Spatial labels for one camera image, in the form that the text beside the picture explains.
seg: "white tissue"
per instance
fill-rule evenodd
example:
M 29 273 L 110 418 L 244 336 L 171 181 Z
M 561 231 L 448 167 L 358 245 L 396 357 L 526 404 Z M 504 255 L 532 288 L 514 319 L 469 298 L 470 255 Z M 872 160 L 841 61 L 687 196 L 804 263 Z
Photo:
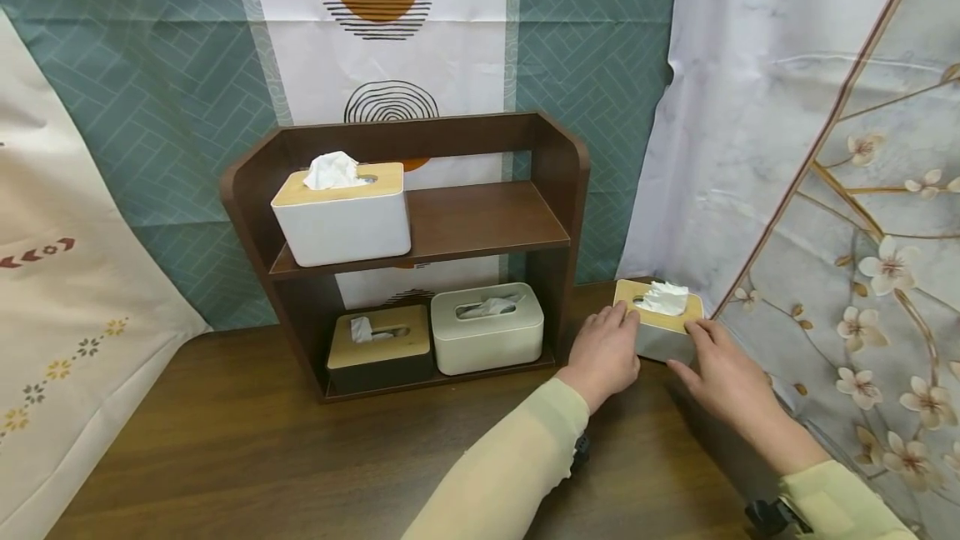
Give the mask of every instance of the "white tissue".
M 651 313 L 670 315 L 672 318 L 687 311 L 689 288 L 665 282 L 651 282 L 650 286 L 650 292 L 643 295 L 643 300 L 636 301 L 638 307 Z
M 303 185 L 310 190 L 350 188 L 366 182 L 358 177 L 358 162 L 350 159 L 343 150 L 320 155 L 310 163 L 310 170 Z
M 393 334 L 390 332 L 373 333 L 370 318 L 355 317 L 354 319 L 350 319 L 350 338 L 355 343 L 370 343 L 373 340 L 393 338 Z
M 510 294 L 504 297 L 494 296 L 494 298 L 488 298 L 480 302 L 479 305 L 463 308 L 462 310 L 461 308 L 457 308 L 457 318 L 485 318 L 487 315 L 498 315 L 506 311 L 516 311 L 520 298 L 522 298 L 522 296 L 519 294 Z

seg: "hand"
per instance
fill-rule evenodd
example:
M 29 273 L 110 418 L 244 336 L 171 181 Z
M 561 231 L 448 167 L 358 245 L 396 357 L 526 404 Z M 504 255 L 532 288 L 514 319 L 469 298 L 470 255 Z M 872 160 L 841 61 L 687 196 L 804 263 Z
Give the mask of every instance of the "hand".
M 587 317 L 573 340 L 569 364 L 557 371 L 557 378 L 583 397 L 590 414 L 637 381 L 639 325 L 640 314 L 636 310 L 627 313 L 627 303 L 620 301 Z
M 716 321 L 688 321 L 700 362 L 696 374 L 681 362 L 666 364 L 703 408 L 753 445 L 779 475 L 801 472 L 829 459 L 806 428 L 787 415 L 767 374 Z

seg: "tissue box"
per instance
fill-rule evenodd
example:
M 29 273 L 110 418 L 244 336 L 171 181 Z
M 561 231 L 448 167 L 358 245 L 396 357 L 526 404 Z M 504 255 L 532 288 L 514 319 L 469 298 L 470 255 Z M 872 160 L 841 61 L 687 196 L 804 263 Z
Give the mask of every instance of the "tissue box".
M 410 252 L 403 164 L 357 167 L 370 184 L 310 190 L 307 172 L 290 174 L 270 203 L 290 252 L 302 268 L 396 257 Z
M 640 329 L 637 331 L 637 355 L 665 362 L 670 358 L 681 363 L 693 363 L 697 355 L 693 340 L 683 329 L 683 322 L 703 318 L 703 301 L 696 294 L 687 298 L 687 311 L 676 317 L 644 311 L 633 304 L 634 300 L 650 292 L 650 285 L 643 282 L 619 280 L 613 304 L 627 301 L 627 307 L 640 313 Z
M 354 342 L 350 320 L 370 319 L 373 332 L 406 329 L 401 337 Z M 356 312 L 337 319 L 327 371 L 339 394 L 392 388 L 433 377 L 430 325 L 425 305 Z
M 519 296 L 516 311 L 461 319 L 458 312 L 488 298 Z M 543 350 L 543 310 L 526 283 L 444 292 L 430 301 L 437 368 L 448 376 L 530 363 Z

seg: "light yellow sleeve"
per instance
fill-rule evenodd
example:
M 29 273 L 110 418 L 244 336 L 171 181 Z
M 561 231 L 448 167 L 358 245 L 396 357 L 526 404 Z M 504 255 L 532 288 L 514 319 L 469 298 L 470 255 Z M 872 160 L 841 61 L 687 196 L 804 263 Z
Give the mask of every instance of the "light yellow sleeve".
M 917 540 L 860 478 L 834 460 L 786 476 L 781 498 L 813 529 L 798 538 Z
M 520 540 L 539 503 L 570 477 L 587 403 L 554 378 L 460 457 L 403 540 Z

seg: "brown wooden shelf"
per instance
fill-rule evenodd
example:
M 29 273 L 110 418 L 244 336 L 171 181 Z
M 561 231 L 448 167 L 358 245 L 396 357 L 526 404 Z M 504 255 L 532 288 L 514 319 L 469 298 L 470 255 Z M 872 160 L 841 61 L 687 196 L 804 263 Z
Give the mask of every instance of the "brown wooden shelf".
M 530 179 L 408 191 L 409 253 L 299 267 L 271 201 L 290 173 L 308 168 L 317 155 L 336 150 L 362 163 L 523 151 L 530 153 Z M 317 398 L 326 402 L 566 364 L 573 342 L 567 325 L 570 292 L 589 168 L 587 148 L 550 117 L 542 112 L 502 112 L 280 128 L 227 168 L 220 190 L 290 348 Z M 520 279 L 529 283 L 543 310 L 543 355 L 536 362 L 455 377 L 437 371 L 423 382 L 353 394 L 338 394 L 331 386 L 330 344 L 337 318 L 347 312 L 336 273 L 507 253 L 526 254 Z
M 299 267 L 284 244 L 270 276 L 284 280 L 570 245 L 563 225 L 532 182 L 410 191 L 407 208 L 412 249 L 406 255 Z
M 444 376 L 440 371 L 434 371 L 433 377 L 423 382 L 407 383 L 404 386 L 380 388 L 378 390 L 366 390 L 364 392 L 353 392 L 349 394 L 340 394 L 333 387 L 333 382 L 327 385 L 327 401 L 347 401 L 354 398 L 364 398 L 366 396 L 377 396 L 378 394 L 397 393 L 400 390 L 416 390 L 418 388 L 430 388 L 434 386 L 443 386 L 446 383 L 469 382 L 470 380 L 479 380 L 479 378 L 490 378 L 491 376 L 505 375 L 508 373 L 520 373 L 522 371 L 535 371 L 537 369 L 549 369 L 557 366 L 556 359 L 549 345 L 543 345 L 543 354 L 535 362 L 512 365 L 510 367 L 500 367 L 499 369 L 486 369 L 484 371 L 474 371 L 459 376 Z

